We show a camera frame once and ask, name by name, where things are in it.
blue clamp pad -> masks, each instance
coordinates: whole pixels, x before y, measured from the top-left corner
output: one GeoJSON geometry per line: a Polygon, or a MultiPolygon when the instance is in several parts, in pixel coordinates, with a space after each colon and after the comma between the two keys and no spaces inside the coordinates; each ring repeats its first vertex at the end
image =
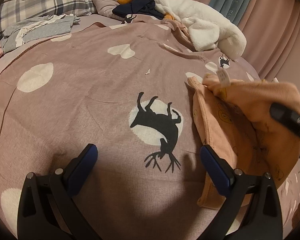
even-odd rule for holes
{"type": "Polygon", "coordinates": [[[69,197],[78,195],[97,158],[97,147],[88,144],[77,158],[70,161],[63,175],[63,183],[69,197]]]}
{"type": "Polygon", "coordinates": [[[209,145],[201,147],[200,159],[218,193],[228,197],[234,183],[233,169],[224,159],[220,159],[209,145]]]}

black clamp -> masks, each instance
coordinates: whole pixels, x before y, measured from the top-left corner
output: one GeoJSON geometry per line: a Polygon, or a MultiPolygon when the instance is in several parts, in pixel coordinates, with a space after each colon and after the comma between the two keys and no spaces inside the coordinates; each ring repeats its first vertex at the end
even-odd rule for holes
{"type": "Polygon", "coordinates": [[[201,148],[200,158],[219,194],[226,200],[197,240],[282,240],[281,207],[271,174],[251,176],[240,169],[233,170],[209,145],[201,148]],[[239,229],[226,235],[244,196],[251,193],[239,229]]]}
{"type": "Polygon", "coordinates": [[[279,103],[272,103],[270,115],[291,132],[300,137],[300,114],[279,103]]]}
{"type": "Polygon", "coordinates": [[[88,144],[64,170],[46,176],[27,174],[18,210],[19,240],[102,240],[71,199],[79,193],[97,158],[97,147],[88,144]],[[48,195],[53,196],[72,235],[60,229],[48,195]]]}

white heart pattern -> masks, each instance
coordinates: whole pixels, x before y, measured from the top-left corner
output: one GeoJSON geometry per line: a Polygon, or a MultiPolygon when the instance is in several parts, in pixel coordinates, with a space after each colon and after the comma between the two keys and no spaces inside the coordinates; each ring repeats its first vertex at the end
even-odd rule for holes
{"type": "Polygon", "coordinates": [[[130,49],[130,44],[122,44],[111,47],[108,49],[108,53],[112,55],[120,54],[120,56],[124,59],[130,58],[135,54],[135,52],[132,49],[130,49]]]}
{"type": "Polygon", "coordinates": [[[170,50],[172,50],[172,51],[174,51],[174,52],[179,52],[179,51],[177,51],[176,49],[170,47],[170,46],[167,45],[167,44],[164,44],[164,43],[163,43],[163,45],[164,45],[164,47],[165,47],[166,49],[170,49],[170,50]]]}
{"type": "Polygon", "coordinates": [[[12,233],[17,237],[17,220],[18,220],[18,207],[21,196],[21,189],[8,188],[1,193],[1,209],[4,217],[12,230],[12,233]]]}
{"type": "Polygon", "coordinates": [[[17,89],[29,93],[35,91],[48,83],[53,74],[51,62],[32,67],[23,73],[17,83],[17,89]]]}
{"type": "Polygon", "coordinates": [[[71,36],[72,36],[72,34],[69,33],[69,34],[61,36],[61,37],[53,38],[53,39],[51,39],[51,41],[65,41],[65,40],[71,38],[71,36]]]}
{"type": "Polygon", "coordinates": [[[248,76],[249,80],[254,81],[254,78],[248,72],[246,72],[246,73],[247,73],[247,76],[248,76]]]}
{"type": "Polygon", "coordinates": [[[208,69],[208,70],[211,70],[213,73],[217,73],[217,70],[218,70],[218,66],[217,66],[217,64],[215,64],[214,62],[208,62],[207,64],[206,64],[206,68],[208,69]]]}
{"type": "Polygon", "coordinates": [[[127,26],[127,24],[112,25],[112,26],[109,26],[109,27],[111,29],[116,29],[116,28],[125,27],[125,26],[127,26]]]}
{"type": "Polygon", "coordinates": [[[289,182],[286,180],[286,196],[288,195],[288,189],[289,189],[289,182]]]}
{"type": "Polygon", "coordinates": [[[160,28],[162,28],[164,30],[168,30],[169,29],[169,27],[167,25],[161,25],[161,24],[155,24],[155,25],[157,25],[158,27],[160,27],[160,28]]]}

gray clothing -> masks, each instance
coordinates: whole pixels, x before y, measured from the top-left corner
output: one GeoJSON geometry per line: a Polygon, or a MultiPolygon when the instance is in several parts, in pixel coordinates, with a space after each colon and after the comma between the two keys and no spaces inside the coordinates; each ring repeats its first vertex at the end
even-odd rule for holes
{"type": "MultiPolygon", "coordinates": [[[[35,22],[46,21],[48,19],[49,16],[33,17],[6,28],[3,32],[3,38],[0,40],[3,53],[7,53],[16,49],[16,37],[21,28],[31,25],[35,22]]],[[[41,38],[48,38],[55,35],[69,33],[72,25],[78,23],[79,21],[80,19],[77,16],[66,15],[62,19],[56,20],[54,23],[37,27],[28,32],[23,36],[23,40],[26,43],[41,38]]]]}

peach baby garment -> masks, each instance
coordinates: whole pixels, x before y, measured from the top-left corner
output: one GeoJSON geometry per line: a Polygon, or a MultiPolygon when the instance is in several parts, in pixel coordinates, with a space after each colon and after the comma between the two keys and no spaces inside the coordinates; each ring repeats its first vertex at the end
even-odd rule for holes
{"type": "MultiPolygon", "coordinates": [[[[194,123],[203,144],[209,144],[222,159],[249,175],[270,172],[278,188],[300,156],[300,138],[270,116],[272,103],[280,103],[300,114],[300,94],[291,83],[230,80],[224,87],[208,74],[195,89],[194,123]]],[[[219,209],[225,197],[218,194],[207,175],[198,205],[219,209]]],[[[247,205],[246,195],[242,205],[247,205]]]]}

